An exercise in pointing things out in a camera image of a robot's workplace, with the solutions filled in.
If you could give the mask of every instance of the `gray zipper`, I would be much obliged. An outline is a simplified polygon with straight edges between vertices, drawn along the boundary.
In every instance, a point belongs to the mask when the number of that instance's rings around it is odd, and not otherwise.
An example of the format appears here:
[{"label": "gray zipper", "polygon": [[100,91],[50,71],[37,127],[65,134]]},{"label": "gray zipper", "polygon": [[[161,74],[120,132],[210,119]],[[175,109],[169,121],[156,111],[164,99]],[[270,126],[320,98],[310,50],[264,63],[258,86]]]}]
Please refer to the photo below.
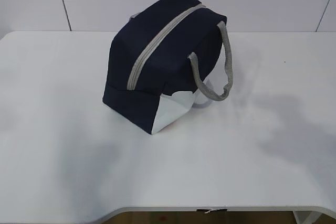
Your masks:
[{"label": "gray zipper", "polygon": [[134,90],[137,86],[136,83],[138,82],[140,73],[142,71],[143,66],[145,65],[146,61],[149,59],[151,54],[155,51],[155,49],[159,46],[159,44],[163,41],[163,39],[189,14],[192,12],[200,9],[205,8],[204,5],[198,4],[194,7],[185,10],[183,13],[176,16],[173,20],[171,20],[153,39],[146,48],[141,52],[141,54],[136,59],[133,68],[131,70],[130,76],[127,82],[127,89]]}]

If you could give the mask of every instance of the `insulated bag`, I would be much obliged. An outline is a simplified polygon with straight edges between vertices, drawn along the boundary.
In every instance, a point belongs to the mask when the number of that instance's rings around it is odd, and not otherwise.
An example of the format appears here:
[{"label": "insulated bag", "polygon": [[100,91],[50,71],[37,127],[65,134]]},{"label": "insulated bag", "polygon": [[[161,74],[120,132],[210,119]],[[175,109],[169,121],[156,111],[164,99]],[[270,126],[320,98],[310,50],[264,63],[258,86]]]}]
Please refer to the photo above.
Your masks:
[{"label": "insulated bag", "polygon": [[[203,81],[222,44],[228,84],[218,95]],[[226,17],[198,0],[159,0],[114,37],[103,103],[154,134],[191,109],[197,90],[223,101],[232,85]]]}]

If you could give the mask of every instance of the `lunch bag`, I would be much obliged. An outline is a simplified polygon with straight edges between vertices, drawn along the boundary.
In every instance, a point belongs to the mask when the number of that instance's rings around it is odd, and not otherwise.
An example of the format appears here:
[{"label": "lunch bag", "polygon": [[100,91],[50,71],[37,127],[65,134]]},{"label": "lunch bag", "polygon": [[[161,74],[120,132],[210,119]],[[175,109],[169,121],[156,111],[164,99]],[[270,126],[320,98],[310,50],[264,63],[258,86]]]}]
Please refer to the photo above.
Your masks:
[{"label": "lunch bag", "polygon": [[[203,81],[222,43],[228,84],[218,95]],[[191,109],[197,90],[222,101],[232,85],[226,17],[198,0],[159,0],[114,37],[103,103],[154,134]]]}]

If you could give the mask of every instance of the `table top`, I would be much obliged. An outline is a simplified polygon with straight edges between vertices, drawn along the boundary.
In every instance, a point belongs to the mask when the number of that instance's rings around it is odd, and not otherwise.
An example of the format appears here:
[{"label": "table top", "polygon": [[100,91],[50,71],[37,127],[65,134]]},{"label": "table top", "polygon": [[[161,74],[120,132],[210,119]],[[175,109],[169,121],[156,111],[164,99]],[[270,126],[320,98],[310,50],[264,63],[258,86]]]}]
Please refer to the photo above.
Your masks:
[{"label": "table top", "polygon": [[0,223],[222,208],[336,217],[336,33],[230,33],[229,98],[156,135],[102,103],[114,35],[0,41]]}]

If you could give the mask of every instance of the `floor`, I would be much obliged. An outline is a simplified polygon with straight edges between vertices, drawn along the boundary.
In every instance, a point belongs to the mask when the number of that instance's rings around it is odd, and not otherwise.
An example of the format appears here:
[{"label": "floor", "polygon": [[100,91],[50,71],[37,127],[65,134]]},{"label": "floor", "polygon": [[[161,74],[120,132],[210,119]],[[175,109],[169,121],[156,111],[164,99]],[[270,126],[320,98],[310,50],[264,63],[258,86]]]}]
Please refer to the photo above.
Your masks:
[{"label": "floor", "polygon": [[[296,224],[292,212],[125,212],[104,224]],[[315,224],[336,224],[322,215]]]}]

